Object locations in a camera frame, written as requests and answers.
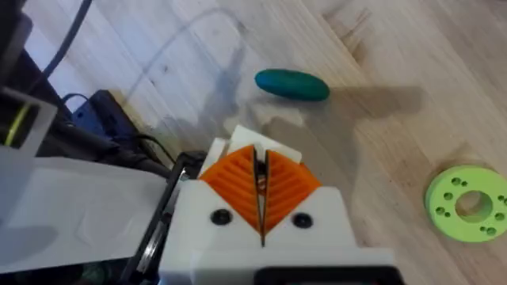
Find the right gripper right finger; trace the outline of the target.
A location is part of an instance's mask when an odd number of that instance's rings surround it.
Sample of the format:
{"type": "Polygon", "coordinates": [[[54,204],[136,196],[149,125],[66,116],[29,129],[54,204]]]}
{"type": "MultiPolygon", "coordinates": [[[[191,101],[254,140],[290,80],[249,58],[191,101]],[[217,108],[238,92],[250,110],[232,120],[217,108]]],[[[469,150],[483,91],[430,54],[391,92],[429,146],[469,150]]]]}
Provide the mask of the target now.
{"type": "Polygon", "coordinates": [[[306,166],[268,150],[261,244],[267,249],[337,248],[356,244],[339,189],[306,166]]]}

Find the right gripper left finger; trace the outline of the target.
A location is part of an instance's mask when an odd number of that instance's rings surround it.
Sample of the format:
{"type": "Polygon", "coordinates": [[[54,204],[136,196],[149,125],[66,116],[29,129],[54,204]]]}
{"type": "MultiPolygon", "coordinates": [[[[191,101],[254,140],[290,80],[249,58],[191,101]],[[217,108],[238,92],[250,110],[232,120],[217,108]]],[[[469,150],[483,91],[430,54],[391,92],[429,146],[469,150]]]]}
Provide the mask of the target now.
{"type": "Polygon", "coordinates": [[[181,186],[158,272],[252,277],[261,250],[256,151],[245,146],[181,186]]]}

